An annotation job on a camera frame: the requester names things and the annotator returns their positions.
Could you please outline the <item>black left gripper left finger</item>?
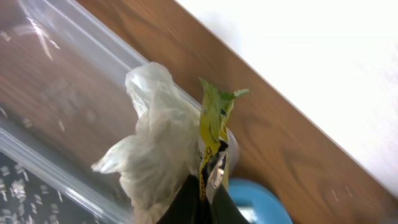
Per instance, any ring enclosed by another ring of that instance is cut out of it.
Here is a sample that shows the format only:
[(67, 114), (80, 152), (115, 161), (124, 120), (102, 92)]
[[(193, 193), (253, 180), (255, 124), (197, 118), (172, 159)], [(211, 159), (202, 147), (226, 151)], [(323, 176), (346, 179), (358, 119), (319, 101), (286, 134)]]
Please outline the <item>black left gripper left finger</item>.
[(166, 213), (157, 224), (205, 223), (203, 205), (199, 200), (198, 179), (189, 175)]

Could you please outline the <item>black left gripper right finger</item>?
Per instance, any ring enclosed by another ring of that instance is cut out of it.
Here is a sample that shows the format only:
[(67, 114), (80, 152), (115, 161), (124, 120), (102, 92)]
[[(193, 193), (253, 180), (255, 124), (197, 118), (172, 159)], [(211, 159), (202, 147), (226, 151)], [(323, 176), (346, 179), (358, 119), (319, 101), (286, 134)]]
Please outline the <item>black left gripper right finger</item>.
[(206, 222), (208, 224), (249, 224), (223, 185), (220, 185), (215, 193)]

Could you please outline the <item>yellow green snack wrapper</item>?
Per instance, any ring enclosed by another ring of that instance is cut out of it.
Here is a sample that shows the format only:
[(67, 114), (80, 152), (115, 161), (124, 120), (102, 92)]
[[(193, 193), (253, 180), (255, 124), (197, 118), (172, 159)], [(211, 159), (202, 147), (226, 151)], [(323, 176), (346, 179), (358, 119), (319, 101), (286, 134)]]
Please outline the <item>yellow green snack wrapper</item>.
[(234, 108), (234, 100), (248, 89), (227, 92), (200, 79), (203, 88), (199, 120), (198, 145), (200, 150), (199, 199), (213, 201), (220, 186), (228, 186), (229, 137), (227, 124)]

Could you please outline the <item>white tissue long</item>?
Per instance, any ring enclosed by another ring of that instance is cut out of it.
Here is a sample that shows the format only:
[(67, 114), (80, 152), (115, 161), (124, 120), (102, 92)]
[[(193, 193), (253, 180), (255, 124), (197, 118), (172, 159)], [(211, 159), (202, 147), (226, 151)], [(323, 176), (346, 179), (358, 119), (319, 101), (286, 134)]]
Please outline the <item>white tissue long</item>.
[(183, 99), (170, 72), (151, 62), (126, 74), (137, 113), (135, 133), (111, 146), (91, 168), (119, 173), (136, 223), (157, 223), (189, 175), (198, 175), (200, 112)]

